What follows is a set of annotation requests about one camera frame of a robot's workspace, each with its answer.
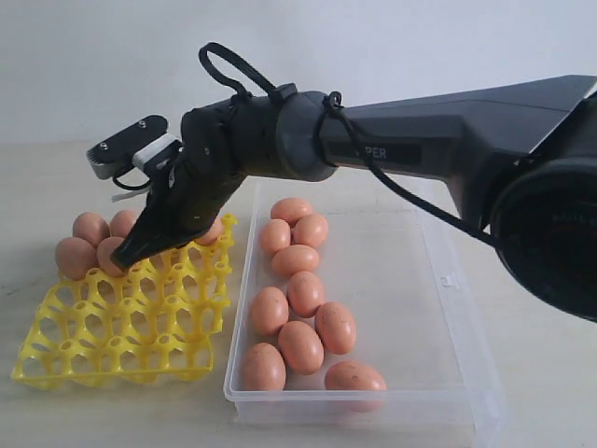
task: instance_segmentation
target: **plastic tray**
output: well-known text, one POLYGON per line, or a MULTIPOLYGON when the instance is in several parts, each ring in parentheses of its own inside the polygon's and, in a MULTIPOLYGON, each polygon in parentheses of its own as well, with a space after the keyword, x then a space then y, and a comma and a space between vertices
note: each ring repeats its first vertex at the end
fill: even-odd
MULTIPOLYGON (((431 199, 427 181, 406 179, 431 199)), ((504 421, 502 389, 482 326, 445 225, 406 203, 371 174, 338 173, 326 182, 305 184, 266 179, 257 185, 232 337, 225 395, 238 420, 255 424, 390 425, 405 430, 429 427, 442 440, 458 433, 458 445, 493 446, 504 421), (258 232, 279 199, 311 201, 329 221, 317 270, 330 301, 353 312, 353 352, 326 353, 311 376, 290 374, 281 392, 243 390, 240 366, 246 350, 260 341, 247 319, 251 300, 265 286, 285 290, 260 250, 258 232), (326 391, 326 369, 353 358, 375 367, 388 390, 326 391), (381 399, 373 413, 350 413, 347 400, 381 399)))

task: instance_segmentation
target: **egg tray cell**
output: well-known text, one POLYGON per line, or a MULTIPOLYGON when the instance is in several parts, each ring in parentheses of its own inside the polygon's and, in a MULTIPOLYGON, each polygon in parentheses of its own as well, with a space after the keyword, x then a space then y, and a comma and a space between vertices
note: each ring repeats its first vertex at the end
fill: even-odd
POLYGON ((126 276, 91 269, 49 289, 11 378, 40 389, 70 380, 90 387, 116 378, 138 384, 170 374, 192 381, 212 370, 210 336, 230 305, 233 215, 210 246, 194 242, 135 264, 126 276))

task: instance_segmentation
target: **egg tray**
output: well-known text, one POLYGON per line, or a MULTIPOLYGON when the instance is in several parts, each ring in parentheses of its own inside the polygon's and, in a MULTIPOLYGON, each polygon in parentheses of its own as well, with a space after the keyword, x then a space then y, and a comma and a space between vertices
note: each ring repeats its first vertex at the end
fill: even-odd
POLYGON ((71 380, 90 387, 120 378, 150 384, 170 374, 192 381, 213 369, 210 336, 230 305, 233 215, 210 246, 194 242, 135 264, 126 276, 91 269, 49 289, 11 373, 53 389, 71 380))

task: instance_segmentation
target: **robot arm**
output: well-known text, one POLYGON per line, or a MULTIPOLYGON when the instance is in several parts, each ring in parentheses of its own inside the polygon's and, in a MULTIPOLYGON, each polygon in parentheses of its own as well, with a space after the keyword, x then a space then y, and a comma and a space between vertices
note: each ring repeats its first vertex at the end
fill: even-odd
POLYGON ((208 44, 205 69, 230 99, 193 109, 182 141, 148 117, 88 151, 100 178, 132 167, 147 177, 146 208, 113 254, 122 268, 185 245, 211 227, 249 175, 324 181, 340 166, 369 169, 405 199, 494 247, 540 299, 597 320, 597 77, 343 108, 336 92, 274 87, 240 57, 208 44), (213 52, 253 79, 255 97, 209 61, 213 52), (384 172, 443 181, 460 218, 384 172), (483 230, 491 227, 491 234, 483 230))

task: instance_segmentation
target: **table surface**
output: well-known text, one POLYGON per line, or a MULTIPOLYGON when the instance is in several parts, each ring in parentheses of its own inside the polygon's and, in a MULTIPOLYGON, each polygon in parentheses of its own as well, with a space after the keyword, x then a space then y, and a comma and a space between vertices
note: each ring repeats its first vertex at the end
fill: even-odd
MULTIPOLYGON (((358 434, 318 427, 240 427, 222 393, 226 356, 216 357, 204 381, 161 388, 130 386, 74 394, 39 392, 10 381, 16 354, 35 308, 56 281, 53 248, 75 215, 94 210, 111 216, 143 206, 142 198, 111 203, 116 189, 97 181, 82 151, 85 143, 1 147, 0 164, 0 445, 59 448, 105 446, 261 447, 284 438, 289 448, 409 446, 388 434, 358 434)), ((230 295, 238 298, 254 179, 226 206, 239 218, 230 295)), ((451 208, 445 189, 438 203, 451 208)), ((511 417, 500 447, 597 446, 597 327, 552 310, 508 277, 494 253, 457 232, 472 295, 485 324, 511 417)), ((234 306, 218 338, 227 353, 234 306)))

